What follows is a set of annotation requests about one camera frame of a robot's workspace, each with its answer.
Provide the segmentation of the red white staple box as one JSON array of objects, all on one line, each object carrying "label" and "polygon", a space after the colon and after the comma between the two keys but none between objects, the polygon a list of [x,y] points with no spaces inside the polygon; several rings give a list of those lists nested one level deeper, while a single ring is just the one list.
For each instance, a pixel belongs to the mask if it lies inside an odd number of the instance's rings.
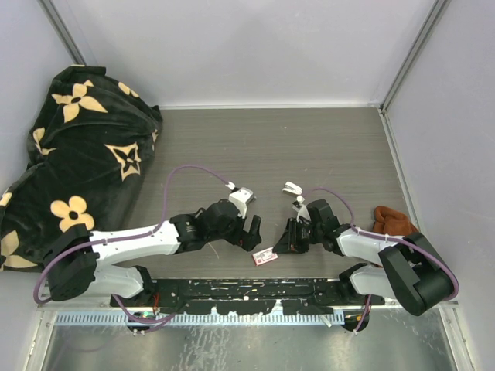
[{"label": "red white staple box", "polygon": [[278,259],[278,255],[273,252],[273,248],[267,248],[264,250],[260,250],[254,254],[252,254],[254,265],[261,266],[263,264],[269,263],[273,260]]}]

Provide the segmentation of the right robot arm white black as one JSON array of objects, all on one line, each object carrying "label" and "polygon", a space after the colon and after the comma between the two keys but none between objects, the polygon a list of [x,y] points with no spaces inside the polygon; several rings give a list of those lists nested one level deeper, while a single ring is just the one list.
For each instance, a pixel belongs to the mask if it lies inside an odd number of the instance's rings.
[{"label": "right robot arm white black", "polygon": [[419,316],[457,295],[459,282],[423,234],[388,236],[340,223],[324,199],[307,205],[296,201],[294,208],[297,215],[288,219],[274,253],[303,254],[320,244],[330,253],[360,259],[339,277],[340,297],[347,304],[371,294],[394,299]]}]

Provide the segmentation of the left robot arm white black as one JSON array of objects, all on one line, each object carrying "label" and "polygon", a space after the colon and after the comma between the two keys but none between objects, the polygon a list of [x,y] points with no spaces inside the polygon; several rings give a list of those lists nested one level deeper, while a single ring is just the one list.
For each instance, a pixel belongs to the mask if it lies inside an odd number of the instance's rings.
[{"label": "left robot arm white black", "polygon": [[179,214],[156,226],[113,232],[72,226],[43,258],[50,297],[67,301],[85,293],[116,294],[146,306],[155,297],[149,272],[143,267],[123,268],[121,263],[189,253],[218,240],[251,251],[261,242],[259,216],[253,216],[249,230],[244,229],[253,200],[246,189],[239,189],[207,209]]}]

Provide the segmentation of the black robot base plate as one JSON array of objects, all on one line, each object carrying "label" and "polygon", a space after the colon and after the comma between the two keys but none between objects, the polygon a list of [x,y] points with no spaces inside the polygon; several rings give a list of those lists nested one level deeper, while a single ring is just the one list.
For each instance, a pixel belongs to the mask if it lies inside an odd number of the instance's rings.
[{"label": "black robot base plate", "polygon": [[366,297],[349,284],[326,278],[159,279],[152,288],[122,300],[126,308],[155,306],[163,313],[220,315],[270,313],[277,304],[283,315],[322,315],[334,308],[357,307]]}]

